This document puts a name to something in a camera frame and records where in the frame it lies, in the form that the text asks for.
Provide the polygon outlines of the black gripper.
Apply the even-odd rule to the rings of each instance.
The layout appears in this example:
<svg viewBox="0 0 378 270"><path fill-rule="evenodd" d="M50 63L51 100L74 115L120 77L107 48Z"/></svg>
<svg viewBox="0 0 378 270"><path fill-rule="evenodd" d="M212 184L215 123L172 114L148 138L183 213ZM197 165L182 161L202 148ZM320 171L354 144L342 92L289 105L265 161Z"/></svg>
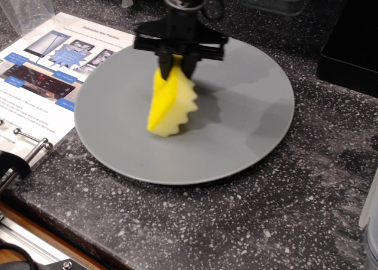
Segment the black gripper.
<svg viewBox="0 0 378 270"><path fill-rule="evenodd" d="M203 25L199 14L204 14L206 0L164 0L168 15L135 27L134 48L159 53L161 77L169 77L174 58L181 55L181 71L191 79L196 64L202 58L222 60L228 38Z"/></svg>

